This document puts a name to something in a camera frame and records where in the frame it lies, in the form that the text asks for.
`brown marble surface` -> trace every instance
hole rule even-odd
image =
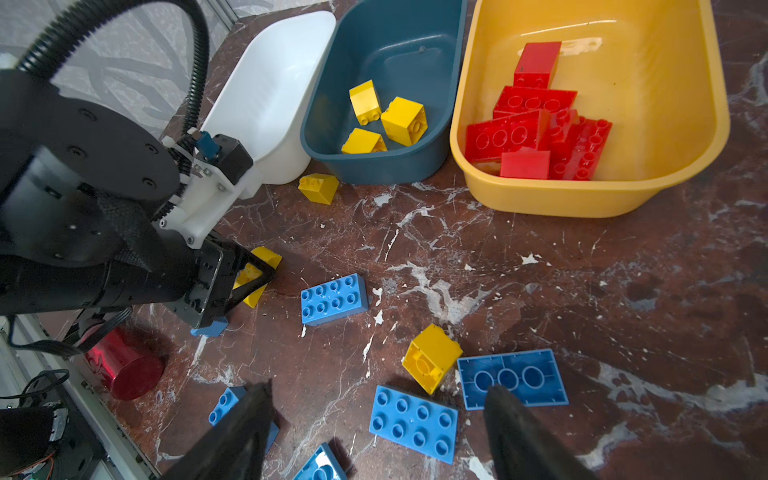
[[[259,31],[349,3],[238,22],[204,114]],[[224,386],[271,378],[281,432],[264,478],[292,478],[321,442],[353,478],[492,478],[482,412],[463,409],[453,375],[434,397],[460,410],[453,465],[368,433],[378,384],[423,393],[400,361],[437,323],[467,356],[553,349],[571,404],[534,413],[601,478],[765,478],[768,5],[713,7],[732,127],[702,174],[604,220],[489,210],[451,158],[417,184],[343,184],[330,206],[296,181],[265,187],[218,230],[282,255],[276,279],[217,338],[192,337],[162,306],[136,309],[167,368],[145,397],[109,402],[120,422],[164,471],[210,428]],[[370,311],[304,331],[301,289],[353,272]]]

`red cylinder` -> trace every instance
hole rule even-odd
[[[160,359],[142,346],[129,345],[126,338],[118,327],[85,353],[91,371],[117,400],[134,400],[149,392],[164,369]]]

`plastic bin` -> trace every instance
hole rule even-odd
[[[551,88],[578,90],[579,114],[614,122],[594,179],[501,178],[473,167],[462,153],[466,127],[491,118],[518,52],[532,41],[578,39],[591,48],[561,54]],[[485,206],[564,217],[624,214],[701,172],[723,150],[729,129],[709,0],[478,0],[451,149]]]
[[[339,22],[302,126],[304,150],[351,184],[403,184],[434,174],[449,152],[466,0],[364,0]],[[411,147],[381,121],[361,127],[349,89],[373,80],[382,111],[395,97],[424,105],[429,128]],[[352,130],[384,137],[387,152],[345,155]]]
[[[203,130],[240,140],[265,184],[295,180],[310,163],[300,128],[320,59],[336,26],[331,12],[276,22],[248,45]]]

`blue brick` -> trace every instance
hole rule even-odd
[[[567,405],[563,380],[551,349],[458,359],[467,410],[483,410],[493,385],[502,385],[526,406]]]
[[[272,448],[272,444],[275,442],[277,435],[280,433],[280,427],[275,422],[270,425],[270,433],[266,436],[266,451],[264,455]]]
[[[215,319],[214,322],[210,324],[210,326],[202,329],[192,329],[190,333],[194,336],[219,336],[227,328],[227,325],[229,325],[227,318],[225,316],[220,316],[219,318]]]
[[[458,410],[389,387],[376,387],[368,430],[423,455],[453,463]]]
[[[346,480],[346,473],[328,444],[323,443],[293,480]]]
[[[216,426],[218,422],[245,396],[245,388],[241,386],[231,386],[224,390],[224,393],[219,397],[219,402],[216,404],[216,408],[208,416],[208,422]]]
[[[366,282],[357,273],[301,292],[301,321],[304,325],[320,325],[367,309]]]
[[[219,153],[221,147],[219,147],[219,144],[210,137],[208,132],[203,131],[201,133],[203,136],[200,137],[200,140],[195,142],[197,144],[197,149],[200,150],[205,158],[211,159],[216,157],[216,154]]]

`yellow brick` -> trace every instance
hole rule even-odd
[[[333,175],[311,174],[301,177],[299,190],[316,204],[330,205],[339,188],[339,179]]]
[[[379,106],[379,96],[373,87],[373,80],[368,80],[350,90],[349,99],[352,101],[357,121],[363,127],[381,118],[382,109]]]
[[[462,353],[457,342],[448,338],[442,328],[432,324],[413,339],[402,366],[431,395]]]
[[[356,128],[349,134],[349,138],[347,138],[344,146],[341,147],[341,151],[343,154],[374,154],[386,151],[386,145],[380,134]]]
[[[257,247],[251,250],[250,252],[253,255],[256,255],[257,257],[259,257],[261,260],[264,260],[272,268],[277,268],[277,266],[280,265],[280,261],[283,259],[280,255],[278,255],[277,253],[274,253],[272,250],[266,247]],[[262,275],[261,270],[257,269],[256,267],[248,263],[245,266],[245,268],[243,268],[240,271],[240,275],[237,276],[237,279],[235,280],[235,285],[232,287],[232,290],[236,289],[241,285],[245,285],[251,280],[255,280],[259,278],[261,275]],[[256,308],[256,304],[259,302],[259,299],[261,298],[261,294],[264,293],[265,289],[266,289],[266,285],[262,286],[255,292],[251,293],[248,297],[246,297],[246,299],[243,300],[243,303],[247,304],[251,308]]]
[[[382,114],[382,123],[386,136],[406,147],[419,141],[427,131],[424,105],[400,97],[395,97]]]

